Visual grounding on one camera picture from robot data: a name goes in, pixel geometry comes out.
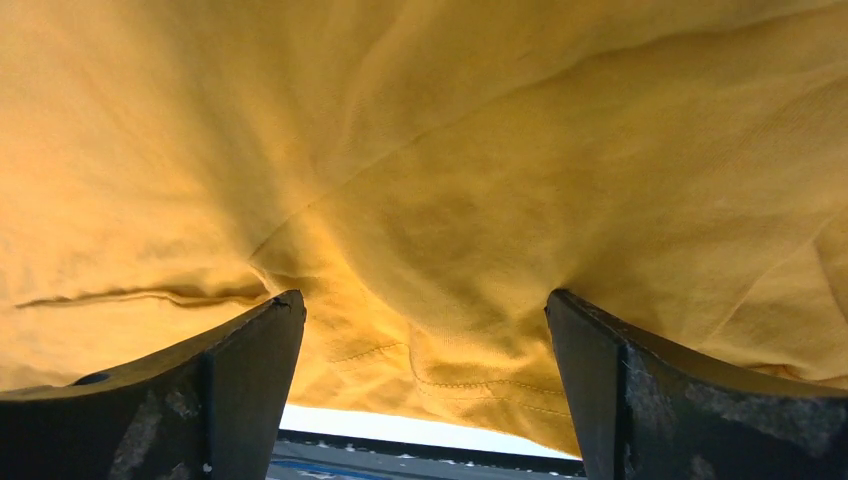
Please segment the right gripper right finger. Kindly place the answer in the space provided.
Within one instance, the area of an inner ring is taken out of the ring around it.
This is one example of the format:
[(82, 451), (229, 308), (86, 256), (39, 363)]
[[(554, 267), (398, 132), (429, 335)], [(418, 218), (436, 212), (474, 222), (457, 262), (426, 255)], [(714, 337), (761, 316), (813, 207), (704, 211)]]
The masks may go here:
[(591, 479), (843, 479), (847, 393), (734, 366), (567, 290), (545, 307)]

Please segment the yellow t-shirt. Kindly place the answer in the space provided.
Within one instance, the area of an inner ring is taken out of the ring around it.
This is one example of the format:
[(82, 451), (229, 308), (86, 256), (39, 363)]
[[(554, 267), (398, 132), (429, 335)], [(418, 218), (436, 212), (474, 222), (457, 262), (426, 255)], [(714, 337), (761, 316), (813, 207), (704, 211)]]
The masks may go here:
[(2, 3), (3, 389), (297, 289), (294, 404), (573, 454), (557, 288), (845, 387), (846, 3)]

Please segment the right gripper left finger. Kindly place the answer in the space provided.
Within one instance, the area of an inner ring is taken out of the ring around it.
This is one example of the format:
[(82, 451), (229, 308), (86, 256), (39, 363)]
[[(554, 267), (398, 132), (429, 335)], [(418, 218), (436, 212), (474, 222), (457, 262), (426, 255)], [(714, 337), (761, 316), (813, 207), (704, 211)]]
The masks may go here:
[(284, 292), (67, 386), (1, 396), (5, 479), (262, 479), (306, 320)]

